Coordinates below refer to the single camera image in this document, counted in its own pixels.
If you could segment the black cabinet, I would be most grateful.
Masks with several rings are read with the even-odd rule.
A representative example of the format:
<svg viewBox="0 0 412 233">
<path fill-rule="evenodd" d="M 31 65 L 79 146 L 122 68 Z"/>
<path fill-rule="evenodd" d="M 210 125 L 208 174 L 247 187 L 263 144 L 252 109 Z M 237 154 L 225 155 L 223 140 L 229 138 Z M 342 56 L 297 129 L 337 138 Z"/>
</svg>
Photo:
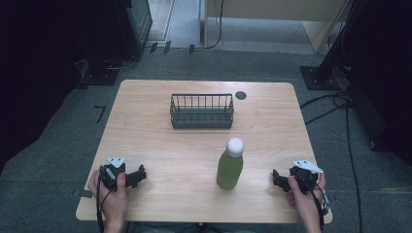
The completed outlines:
<svg viewBox="0 0 412 233">
<path fill-rule="evenodd" d="M 114 0 L 127 58 L 139 58 L 153 24 L 149 0 Z"/>
</svg>

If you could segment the black stand with square base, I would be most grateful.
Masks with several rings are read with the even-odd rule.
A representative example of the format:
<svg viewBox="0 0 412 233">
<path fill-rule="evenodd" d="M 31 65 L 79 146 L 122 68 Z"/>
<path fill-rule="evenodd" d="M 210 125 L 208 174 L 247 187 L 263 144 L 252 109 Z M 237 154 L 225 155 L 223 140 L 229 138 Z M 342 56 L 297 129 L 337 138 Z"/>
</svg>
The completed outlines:
<svg viewBox="0 0 412 233">
<path fill-rule="evenodd" d="M 338 34 L 331 49 L 319 66 L 300 66 L 301 76 L 308 90 L 339 90 L 338 80 L 333 75 L 336 65 L 345 60 L 350 60 L 353 55 L 345 50 L 345 43 L 349 42 L 346 36 L 353 31 L 364 4 L 368 0 L 353 0 L 346 22 Z"/>
</svg>

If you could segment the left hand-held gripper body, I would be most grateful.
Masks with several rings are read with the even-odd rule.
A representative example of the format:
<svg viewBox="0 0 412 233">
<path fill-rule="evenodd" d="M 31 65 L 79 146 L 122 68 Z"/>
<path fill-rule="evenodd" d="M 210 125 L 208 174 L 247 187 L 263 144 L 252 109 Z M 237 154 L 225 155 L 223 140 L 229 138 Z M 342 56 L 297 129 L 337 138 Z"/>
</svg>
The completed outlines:
<svg viewBox="0 0 412 233">
<path fill-rule="evenodd" d="M 99 178 L 109 190 L 116 191 L 118 174 L 125 172 L 125 158 L 109 157 L 107 161 L 99 168 Z"/>
</svg>

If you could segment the person's right hand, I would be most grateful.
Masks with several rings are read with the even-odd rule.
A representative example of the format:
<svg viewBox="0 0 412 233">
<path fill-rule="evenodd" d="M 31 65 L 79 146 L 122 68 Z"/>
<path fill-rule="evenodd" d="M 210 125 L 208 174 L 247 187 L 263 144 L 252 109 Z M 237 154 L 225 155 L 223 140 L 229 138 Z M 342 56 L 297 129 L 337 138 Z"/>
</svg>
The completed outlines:
<svg viewBox="0 0 412 233">
<path fill-rule="evenodd" d="M 291 187 L 290 195 L 293 199 L 290 205 L 296 207 L 301 223 L 304 226 L 315 226 L 321 228 L 320 213 L 311 193 L 303 194 L 299 189 L 294 177 L 288 177 Z"/>
</svg>

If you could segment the green bottle with white cap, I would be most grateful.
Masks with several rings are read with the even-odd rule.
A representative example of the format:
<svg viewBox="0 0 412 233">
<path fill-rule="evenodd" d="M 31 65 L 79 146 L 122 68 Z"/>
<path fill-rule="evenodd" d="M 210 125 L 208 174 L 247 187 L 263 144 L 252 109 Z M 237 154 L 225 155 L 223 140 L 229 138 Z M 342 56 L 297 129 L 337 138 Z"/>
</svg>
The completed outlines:
<svg viewBox="0 0 412 233">
<path fill-rule="evenodd" d="M 243 170 L 243 151 L 245 145 L 239 138 L 227 141 L 217 171 L 217 185 L 222 189 L 234 188 Z"/>
</svg>

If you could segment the beige partition board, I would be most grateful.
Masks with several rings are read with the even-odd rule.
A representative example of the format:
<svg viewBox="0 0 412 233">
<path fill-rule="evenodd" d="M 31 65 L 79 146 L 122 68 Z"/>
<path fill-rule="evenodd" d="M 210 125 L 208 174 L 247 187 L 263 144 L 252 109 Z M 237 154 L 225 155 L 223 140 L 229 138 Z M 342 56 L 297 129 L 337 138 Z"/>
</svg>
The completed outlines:
<svg viewBox="0 0 412 233">
<path fill-rule="evenodd" d="M 199 0 L 204 11 L 202 39 L 208 47 L 211 17 L 301 21 L 314 52 L 319 52 L 350 0 Z"/>
</svg>

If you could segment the black stand base plate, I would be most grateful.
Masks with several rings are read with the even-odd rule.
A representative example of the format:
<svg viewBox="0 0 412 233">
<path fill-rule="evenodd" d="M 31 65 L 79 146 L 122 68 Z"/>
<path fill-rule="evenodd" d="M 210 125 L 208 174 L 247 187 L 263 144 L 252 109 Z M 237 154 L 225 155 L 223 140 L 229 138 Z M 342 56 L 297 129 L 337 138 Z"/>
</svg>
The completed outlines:
<svg viewBox="0 0 412 233">
<path fill-rule="evenodd" d="M 86 89 L 89 85 L 114 85 L 119 73 L 117 69 L 107 68 L 102 62 L 87 59 L 77 61 L 75 67 L 82 76 L 78 84 L 80 89 Z"/>
</svg>

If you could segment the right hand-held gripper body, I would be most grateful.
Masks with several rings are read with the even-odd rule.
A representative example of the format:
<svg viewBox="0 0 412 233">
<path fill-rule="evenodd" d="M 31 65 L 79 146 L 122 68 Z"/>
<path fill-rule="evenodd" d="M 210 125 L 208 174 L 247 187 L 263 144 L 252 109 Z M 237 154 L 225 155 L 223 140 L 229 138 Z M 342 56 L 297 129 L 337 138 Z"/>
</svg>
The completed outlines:
<svg viewBox="0 0 412 233">
<path fill-rule="evenodd" d="M 302 193 L 312 190 L 318 182 L 319 175 L 324 170 L 309 160 L 296 160 L 290 168 Z"/>
</svg>

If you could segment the person's left hand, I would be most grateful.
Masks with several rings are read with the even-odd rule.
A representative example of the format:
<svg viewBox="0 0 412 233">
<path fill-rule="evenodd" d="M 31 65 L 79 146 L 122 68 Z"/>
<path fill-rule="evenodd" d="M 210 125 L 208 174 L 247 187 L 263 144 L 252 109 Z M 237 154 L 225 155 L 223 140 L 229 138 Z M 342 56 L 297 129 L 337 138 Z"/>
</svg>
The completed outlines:
<svg viewBox="0 0 412 233">
<path fill-rule="evenodd" d="M 99 171 L 94 170 L 87 188 L 92 195 L 100 201 L 102 212 L 106 218 L 106 225 L 124 226 L 128 210 L 127 195 L 125 191 L 125 174 L 118 174 L 117 191 L 111 192 L 105 186 L 97 188 Z"/>
</svg>

